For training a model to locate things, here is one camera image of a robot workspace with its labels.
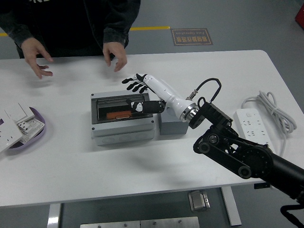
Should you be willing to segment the person's left hand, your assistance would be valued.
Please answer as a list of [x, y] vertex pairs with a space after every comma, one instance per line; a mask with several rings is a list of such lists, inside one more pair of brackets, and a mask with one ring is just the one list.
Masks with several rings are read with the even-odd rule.
[[127, 56], [124, 46], [119, 42], [108, 42], [103, 44], [104, 60], [108, 67], [111, 65], [111, 54], [117, 58], [114, 72], [118, 72], [127, 64]]

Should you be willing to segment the person's right hand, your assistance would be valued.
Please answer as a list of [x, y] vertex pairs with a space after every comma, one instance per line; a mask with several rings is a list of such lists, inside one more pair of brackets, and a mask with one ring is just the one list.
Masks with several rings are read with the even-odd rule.
[[47, 71], [49, 66], [41, 66], [37, 63], [37, 56], [41, 55], [48, 62], [53, 62], [53, 58], [46, 51], [44, 46], [35, 38], [28, 38], [21, 44], [21, 50], [26, 63], [31, 67], [35, 75], [42, 79], [43, 76], [53, 76], [51, 71]]

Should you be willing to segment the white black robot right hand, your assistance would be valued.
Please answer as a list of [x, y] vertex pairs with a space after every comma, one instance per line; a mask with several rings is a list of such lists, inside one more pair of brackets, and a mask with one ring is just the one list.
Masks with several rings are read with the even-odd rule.
[[152, 75], [135, 74], [134, 76], [128, 77], [122, 81], [123, 84], [131, 82], [132, 84], [127, 87], [127, 90], [143, 93], [144, 90], [150, 89], [166, 103], [166, 107], [173, 109], [175, 116], [182, 122], [187, 121], [186, 117], [196, 106], [193, 101], [182, 98], [181, 95], [166, 82]]

